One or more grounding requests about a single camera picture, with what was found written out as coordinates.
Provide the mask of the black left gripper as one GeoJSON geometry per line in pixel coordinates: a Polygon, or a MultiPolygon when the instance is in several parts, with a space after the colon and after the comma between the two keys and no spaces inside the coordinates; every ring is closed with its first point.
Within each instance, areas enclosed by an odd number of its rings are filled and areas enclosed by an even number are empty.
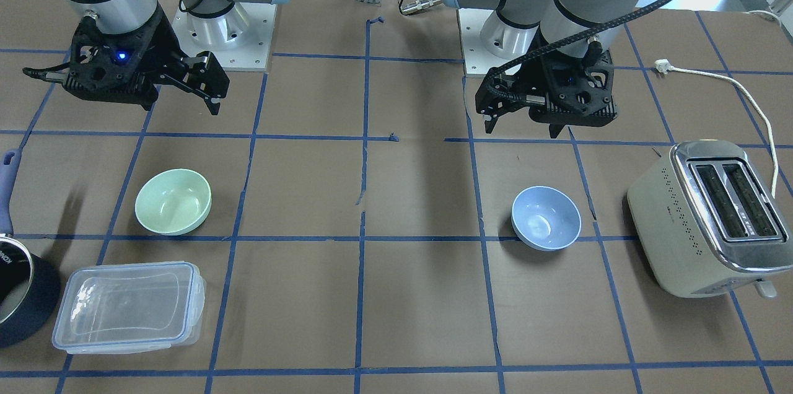
{"type": "Polygon", "coordinates": [[[600,41],[586,44],[583,58],[554,51],[522,64],[518,75],[489,69],[474,98],[485,132],[493,133],[499,117],[524,108],[520,95],[527,93],[543,98],[529,108],[529,117],[548,124],[552,138],[567,126],[602,128],[616,120],[611,53],[600,41]]]}

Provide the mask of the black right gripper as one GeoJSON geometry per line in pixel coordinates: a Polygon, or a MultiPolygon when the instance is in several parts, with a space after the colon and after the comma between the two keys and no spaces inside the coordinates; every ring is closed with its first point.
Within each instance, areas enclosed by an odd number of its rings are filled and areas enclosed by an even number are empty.
{"type": "Polygon", "coordinates": [[[178,87],[200,97],[210,114],[220,113],[230,79],[210,51],[185,57],[160,5],[141,27],[110,35],[85,14],[71,41],[68,62],[50,68],[24,68],[31,78],[60,84],[75,97],[94,102],[139,104],[149,111],[156,84],[178,87]]]}

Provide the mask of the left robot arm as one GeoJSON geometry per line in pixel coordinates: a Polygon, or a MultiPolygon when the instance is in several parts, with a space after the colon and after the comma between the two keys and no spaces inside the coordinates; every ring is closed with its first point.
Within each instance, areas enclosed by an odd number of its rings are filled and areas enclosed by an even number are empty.
{"type": "Polygon", "coordinates": [[[639,0],[442,1],[461,15],[465,66],[483,77],[474,103],[485,131],[527,109],[552,138],[618,117],[611,44],[623,24],[658,8],[639,0]],[[484,21],[473,26],[465,11],[484,13],[484,21]]]}

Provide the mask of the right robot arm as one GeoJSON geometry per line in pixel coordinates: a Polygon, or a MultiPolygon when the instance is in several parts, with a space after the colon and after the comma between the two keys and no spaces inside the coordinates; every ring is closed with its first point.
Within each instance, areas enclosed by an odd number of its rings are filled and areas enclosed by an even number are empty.
{"type": "Polygon", "coordinates": [[[239,44],[249,33],[243,10],[252,4],[289,0],[180,0],[202,50],[188,55],[158,0],[68,0],[81,19],[68,62],[25,68],[40,81],[59,84],[81,100],[137,104],[149,111],[157,85],[200,97],[212,115],[229,91],[229,77],[214,50],[239,44]]]}

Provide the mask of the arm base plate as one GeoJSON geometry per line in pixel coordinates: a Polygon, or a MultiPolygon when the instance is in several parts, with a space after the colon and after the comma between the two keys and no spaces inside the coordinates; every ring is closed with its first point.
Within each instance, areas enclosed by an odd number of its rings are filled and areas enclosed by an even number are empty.
{"type": "Polygon", "coordinates": [[[459,8],[458,26],[462,47],[465,75],[469,78],[484,78],[490,68],[517,58],[521,53],[504,53],[501,57],[490,52],[493,42],[481,38],[482,29],[493,10],[478,8],[459,8]]]}
{"type": "Polygon", "coordinates": [[[274,4],[238,2],[212,19],[176,11],[171,26],[190,57],[210,51],[226,71],[266,72],[278,9],[274,4]]]}

